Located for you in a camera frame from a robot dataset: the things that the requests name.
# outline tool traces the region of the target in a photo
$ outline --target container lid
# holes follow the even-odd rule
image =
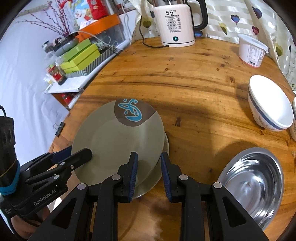
[[[257,48],[263,49],[263,50],[265,50],[266,53],[268,53],[268,47],[264,43],[261,43],[260,41],[252,38],[249,35],[238,34],[237,36],[239,37],[239,39],[242,39],[242,40],[246,41],[247,43],[256,46]]]
[[[79,41],[83,41],[84,39],[91,38],[92,35],[100,34],[101,32],[114,27],[115,25],[120,24],[120,18],[117,14],[109,15],[107,17],[101,18],[98,21],[91,23],[90,25],[86,26],[82,29],[82,31],[90,33],[86,34],[83,32],[80,32],[77,36],[79,38]]]

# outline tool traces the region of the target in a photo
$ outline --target wood grain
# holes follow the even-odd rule
[[[159,38],[147,39],[153,46]],[[265,57],[256,69],[238,57],[238,45],[197,39],[185,48],[150,49],[134,43],[113,59],[82,94],[54,140],[53,150],[70,145],[85,118],[101,105],[127,97],[152,105],[169,136],[171,162],[198,182],[215,182],[226,164],[250,147],[270,150],[284,171],[284,197],[265,230],[270,241],[284,231],[296,211],[296,144],[289,131],[259,127],[251,114],[247,86],[260,74],[277,83],[292,102],[294,94],[277,65]],[[76,185],[69,184],[70,189]],[[158,184],[130,204],[119,205],[119,240],[179,240],[180,204],[170,204]]]

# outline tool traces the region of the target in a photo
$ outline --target charging cable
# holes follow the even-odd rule
[[[144,36],[143,36],[143,34],[142,34],[142,32],[141,32],[141,24],[142,24],[142,15],[141,15],[141,18],[140,18],[140,25],[139,25],[139,31],[140,31],[140,34],[141,34],[141,36],[142,36],[142,44],[144,44],[145,46],[147,46],[147,47],[149,47],[149,48],[154,48],[154,49],[158,49],[158,48],[164,48],[164,47],[169,47],[169,45],[163,45],[163,46],[150,46],[150,45],[148,45],[148,44],[145,44],[144,43]]]
[[[131,34],[131,30],[130,30],[130,28],[129,28],[129,26],[128,26],[129,16],[128,16],[128,14],[126,13],[126,11],[124,10],[125,7],[126,7],[126,4],[123,2],[123,3],[121,4],[121,6],[122,6],[122,11],[124,12],[123,23],[124,23],[124,26],[125,26],[126,29],[127,29],[127,32],[128,32],[127,35],[128,35],[129,40],[130,40],[130,43],[131,43],[131,40],[132,40],[132,38],[133,38],[133,35]]]
[[[107,46],[107,48],[109,48],[113,53],[117,54],[116,52],[113,51],[111,45],[105,43],[103,40],[99,39],[97,36],[95,36],[95,35],[93,35],[93,34],[91,34],[91,33],[89,33],[89,32],[85,32],[85,31],[78,30],[78,31],[74,31],[74,32],[72,32],[72,34],[73,34],[73,33],[85,33],[85,34],[89,34],[90,36],[96,38],[97,40],[99,40],[100,42],[102,42],[103,44],[105,44],[105,45]]]

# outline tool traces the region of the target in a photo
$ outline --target orange box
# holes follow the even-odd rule
[[[120,23],[120,19],[117,14],[109,15],[107,17],[101,18],[98,21],[86,26],[85,28],[81,29],[81,31],[88,32],[90,34],[96,35],[99,34],[111,27]],[[79,42],[92,37],[89,34],[79,33],[77,38],[79,38]]]

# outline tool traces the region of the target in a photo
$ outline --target human hand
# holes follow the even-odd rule
[[[42,220],[45,220],[47,216],[50,214],[50,211],[48,207],[45,207],[42,209],[41,212],[41,218]],[[39,222],[30,220],[30,222],[40,225]],[[15,231],[24,239],[29,239],[29,237],[36,231],[37,227],[34,227],[28,223],[26,223],[24,220],[22,220],[19,216],[14,216],[11,219],[11,223]]]

